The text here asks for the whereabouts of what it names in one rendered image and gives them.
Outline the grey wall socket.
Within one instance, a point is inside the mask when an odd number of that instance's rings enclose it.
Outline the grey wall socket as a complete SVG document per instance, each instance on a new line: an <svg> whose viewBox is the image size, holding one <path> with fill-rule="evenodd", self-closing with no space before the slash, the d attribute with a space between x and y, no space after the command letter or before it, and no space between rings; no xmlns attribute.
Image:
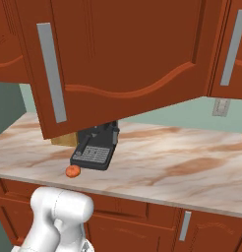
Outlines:
<svg viewBox="0 0 242 252"><path fill-rule="evenodd" d="M227 115L229 105L229 98L217 98L214 102L212 115L225 117Z"/></svg>

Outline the red-brown wall cabinet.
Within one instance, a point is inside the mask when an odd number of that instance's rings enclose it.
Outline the red-brown wall cabinet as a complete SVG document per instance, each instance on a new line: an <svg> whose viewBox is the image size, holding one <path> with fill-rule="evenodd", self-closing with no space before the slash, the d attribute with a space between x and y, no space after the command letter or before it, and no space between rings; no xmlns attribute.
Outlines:
<svg viewBox="0 0 242 252"><path fill-rule="evenodd" d="M0 0L0 82L29 82L9 0Z"/></svg>

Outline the red-brown wall cabinet door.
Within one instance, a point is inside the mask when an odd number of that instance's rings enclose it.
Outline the red-brown wall cabinet door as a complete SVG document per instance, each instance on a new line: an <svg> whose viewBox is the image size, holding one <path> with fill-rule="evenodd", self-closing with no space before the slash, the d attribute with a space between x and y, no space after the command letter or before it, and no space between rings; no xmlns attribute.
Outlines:
<svg viewBox="0 0 242 252"><path fill-rule="evenodd" d="M242 0L230 0L208 95L242 99Z"/></svg>

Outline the black coffee machine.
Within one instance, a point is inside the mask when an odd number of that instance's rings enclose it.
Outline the black coffee machine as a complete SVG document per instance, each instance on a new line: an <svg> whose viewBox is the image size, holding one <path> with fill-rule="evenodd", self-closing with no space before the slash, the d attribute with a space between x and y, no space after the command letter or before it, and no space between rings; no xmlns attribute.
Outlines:
<svg viewBox="0 0 242 252"><path fill-rule="evenodd" d="M120 129L117 121L107 122L78 132L71 165L95 170L106 170L118 143Z"/></svg>

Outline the tan wooden block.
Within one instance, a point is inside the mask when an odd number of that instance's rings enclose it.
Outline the tan wooden block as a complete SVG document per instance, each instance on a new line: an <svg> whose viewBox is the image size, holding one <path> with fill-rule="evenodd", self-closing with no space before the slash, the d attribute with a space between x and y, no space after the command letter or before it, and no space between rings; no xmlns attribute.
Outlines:
<svg viewBox="0 0 242 252"><path fill-rule="evenodd" d="M51 139L52 145L76 147L78 145L78 134L76 132L62 135Z"/></svg>

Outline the red-brown drawer front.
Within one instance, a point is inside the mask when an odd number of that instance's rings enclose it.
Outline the red-brown drawer front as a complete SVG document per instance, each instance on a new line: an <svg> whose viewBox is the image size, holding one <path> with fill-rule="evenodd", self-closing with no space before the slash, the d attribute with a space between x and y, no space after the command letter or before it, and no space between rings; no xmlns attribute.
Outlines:
<svg viewBox="0 0 242 252"><path fill-rule="evenodd" d="M140 219L147 217L148 206L145 202L91 193L88 196L93 199L94 211L98 214Z"/></svg>

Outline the red-brown base cabinet door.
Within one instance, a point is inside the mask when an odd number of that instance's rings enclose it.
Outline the red-brown base cabinet door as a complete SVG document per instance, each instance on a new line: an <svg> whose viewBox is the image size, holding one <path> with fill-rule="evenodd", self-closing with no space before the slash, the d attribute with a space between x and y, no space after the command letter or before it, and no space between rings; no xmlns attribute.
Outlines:
<svg viewBox="0 0 242 252"><path fill-rule="evenodd" d="M174 231L94 215L85 224L95 252L172 252Z"/></svg>
<svg viewBox="0 0 242 252"><path fill-rule="evenodd" d="M192 215L185 241L179 241L185 211ZM242 252L242 219L183 210L174 252Z"/></svg>

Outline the orange tomato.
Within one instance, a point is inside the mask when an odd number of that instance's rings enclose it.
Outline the orange tomato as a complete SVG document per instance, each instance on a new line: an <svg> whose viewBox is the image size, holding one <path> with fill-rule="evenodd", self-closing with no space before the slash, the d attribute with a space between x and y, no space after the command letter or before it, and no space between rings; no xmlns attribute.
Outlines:
<svg viewBox="0 0 242 252"><path fill-rule="evenodd" d="M66 175L69 178L75 178L81 173L81 169L77 165L69 165L66 168Z"/></svg>

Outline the open red-brown cabinet door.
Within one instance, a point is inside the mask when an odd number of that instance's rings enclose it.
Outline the open red-brown cabinet door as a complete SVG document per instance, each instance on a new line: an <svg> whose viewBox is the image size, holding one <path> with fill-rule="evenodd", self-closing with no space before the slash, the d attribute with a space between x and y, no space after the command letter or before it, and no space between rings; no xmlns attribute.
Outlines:
<svg viewBox="0 0 242 252"><path fill-rule="evenodd" d="M11 0L44 138L206 94L227 0ZM36 25L50 23L67 120Z"/></svg>

